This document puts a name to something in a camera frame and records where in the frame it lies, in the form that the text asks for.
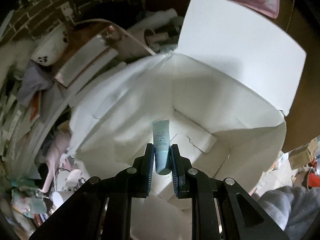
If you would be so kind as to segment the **small brown cardboard box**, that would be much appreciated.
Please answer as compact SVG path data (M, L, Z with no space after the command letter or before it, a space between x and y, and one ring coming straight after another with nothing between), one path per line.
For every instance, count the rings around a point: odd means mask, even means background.
M292 170L298 169L313 161L318 148L317 138L313 138L309 143L292 150L289 153L289 163Z

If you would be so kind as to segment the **purple grey cloth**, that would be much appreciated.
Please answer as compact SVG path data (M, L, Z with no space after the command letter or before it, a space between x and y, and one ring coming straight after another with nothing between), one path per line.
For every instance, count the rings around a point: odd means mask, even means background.
M24 107L28 107L36 92L50 89L52 85L53 81L50 75L44 72L37 62L29 60L17 93L17 100Z

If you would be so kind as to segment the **white cardboard box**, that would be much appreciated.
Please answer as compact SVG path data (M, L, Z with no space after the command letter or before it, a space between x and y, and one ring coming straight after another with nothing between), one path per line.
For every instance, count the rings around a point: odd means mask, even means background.
M229 0L191 0L177 48L103 76L73 109L69 153L86 178L144 154L152 123L211 178L251 191L282 149L306 53L285 31Z

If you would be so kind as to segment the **panda print white bowl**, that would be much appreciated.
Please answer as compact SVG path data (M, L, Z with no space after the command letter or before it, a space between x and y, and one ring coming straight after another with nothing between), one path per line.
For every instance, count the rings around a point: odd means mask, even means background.
M67 26L61 23L39 43L31 59L42 66L53 65L64 54L68 44Z

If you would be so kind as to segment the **light blue cosmetic tube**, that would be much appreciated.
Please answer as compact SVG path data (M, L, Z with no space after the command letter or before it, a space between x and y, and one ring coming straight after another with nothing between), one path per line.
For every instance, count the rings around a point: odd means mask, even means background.
M152 132L156 173L164 176L171 172L169 120L154 121Z

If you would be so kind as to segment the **grey fluffy blanket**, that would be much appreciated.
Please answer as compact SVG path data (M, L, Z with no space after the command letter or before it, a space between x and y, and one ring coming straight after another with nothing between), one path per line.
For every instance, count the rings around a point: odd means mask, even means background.
M319 214L319 188L284 186L265 192L257 202L289 239L302 239Z

